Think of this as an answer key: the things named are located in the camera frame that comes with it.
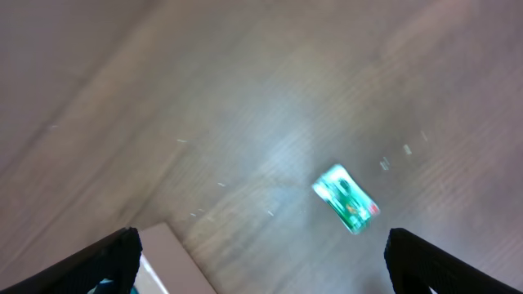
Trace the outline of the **green white soap bar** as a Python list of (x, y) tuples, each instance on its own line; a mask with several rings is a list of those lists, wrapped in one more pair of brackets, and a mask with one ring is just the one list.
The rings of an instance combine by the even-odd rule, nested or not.
[(378, 205), (340, 164), (323, 173), (312, 189), (336, 212), (352, 234), (360, 234), (380, 213)]

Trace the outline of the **blue mouthwash bottle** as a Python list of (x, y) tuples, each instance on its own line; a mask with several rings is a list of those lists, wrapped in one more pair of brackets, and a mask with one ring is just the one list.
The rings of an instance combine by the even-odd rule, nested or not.
[(128, 279), (104, 278), (87, 294), (139, 294), (133, 282)]

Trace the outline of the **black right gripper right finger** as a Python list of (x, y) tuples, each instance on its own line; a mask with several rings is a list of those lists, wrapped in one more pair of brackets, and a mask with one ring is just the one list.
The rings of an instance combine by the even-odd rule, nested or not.
[(522, 294), (403, 228), (390, 230), (384, 258), (395, 294)]

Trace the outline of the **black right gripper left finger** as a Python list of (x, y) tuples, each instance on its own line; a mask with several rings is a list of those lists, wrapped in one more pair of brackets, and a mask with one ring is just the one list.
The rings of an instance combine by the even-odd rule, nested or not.
[(141, 252), (138, 230), (122, 228), (2, 293), (87, 293), (104, 278), (134, 284)]

